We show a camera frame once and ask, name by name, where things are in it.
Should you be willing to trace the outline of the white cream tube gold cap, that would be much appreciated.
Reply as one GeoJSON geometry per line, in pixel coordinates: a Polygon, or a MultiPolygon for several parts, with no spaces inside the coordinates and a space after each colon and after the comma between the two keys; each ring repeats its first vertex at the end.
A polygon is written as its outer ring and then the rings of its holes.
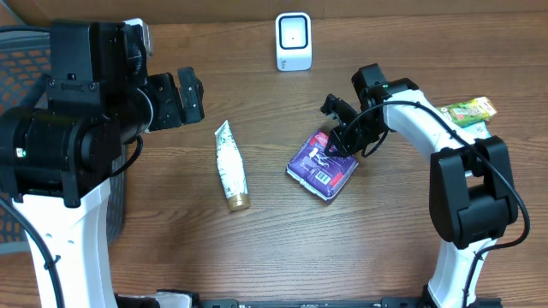
{"type": "Polygon", "coordinates": [[[217,170],[231,211],[244,210],[251,202],[247,189],[247,177],[241,153],[235,142],[229,121],[226,120],[215,132],[217,170]]]}

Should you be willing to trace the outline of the purple snack packet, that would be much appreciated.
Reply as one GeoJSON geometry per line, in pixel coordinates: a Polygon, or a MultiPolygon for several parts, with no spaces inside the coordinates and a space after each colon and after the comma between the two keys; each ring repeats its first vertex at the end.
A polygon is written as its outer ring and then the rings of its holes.
{"type": "Polygon", "coordinates": [[[286,167],[286,173],[310,193],[330,203],[358,166],[355,157],[327,157],[328,135],[315,131],[296,152],[286,167]]]}

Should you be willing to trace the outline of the green tea carton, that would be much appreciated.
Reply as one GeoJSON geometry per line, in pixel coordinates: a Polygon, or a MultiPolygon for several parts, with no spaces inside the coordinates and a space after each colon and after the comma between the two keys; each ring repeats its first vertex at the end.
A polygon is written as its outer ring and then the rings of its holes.
{"type": "Polygon", "coordinates": [[[437,110],[459,127],[468,127],[478,122],[489,121],[497,110],[487,97],[473,98],[463,103],[437,107],[437,110]]]}

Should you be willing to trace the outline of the teal snack packet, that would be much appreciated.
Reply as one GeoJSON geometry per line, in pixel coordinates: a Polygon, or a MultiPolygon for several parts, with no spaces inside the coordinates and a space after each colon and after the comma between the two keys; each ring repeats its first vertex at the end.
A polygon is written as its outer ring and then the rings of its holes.
{"type": "Polygon", "coordinates": [[[491,137],[485,121],[466,126],[463,130],[472,134],[476,139],[488,139],[491,137]]]}

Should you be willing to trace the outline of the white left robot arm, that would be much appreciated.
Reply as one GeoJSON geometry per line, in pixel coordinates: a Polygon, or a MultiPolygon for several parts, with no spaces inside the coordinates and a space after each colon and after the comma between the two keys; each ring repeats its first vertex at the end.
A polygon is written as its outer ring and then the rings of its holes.
{"type": "Polygon", "coordinates": [[[54,21],[48,105],[29,95],[1,117],[2,207],[24,228],[44,307],[194,308],[199,296],[160,289],[115,293],[106,235],[114,162],[146,132],[202,121],[192,68],[151,75],[148,25],[54,21]]]}

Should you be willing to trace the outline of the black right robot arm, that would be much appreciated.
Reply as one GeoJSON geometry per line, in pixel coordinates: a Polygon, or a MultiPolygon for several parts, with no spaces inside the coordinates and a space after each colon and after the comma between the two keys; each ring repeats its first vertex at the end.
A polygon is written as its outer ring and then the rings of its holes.
{"type": "Polygon", "coordinates": [[[507,145],[497,136],[480,139],[462,130],[413,81],[388,81],[378,64],[359,68],[351,82],[359,110],[332,94],[320,109],[338,122],[325,154],[367,157],[369,145],[396,132],[430,162],[429,213],[441,246],[417,305],[501,306],[501,299],[478,298],[475,289],[487,254],[523,241],[499,242],[509,225],[527,216],[515,190],[507,145]]]}

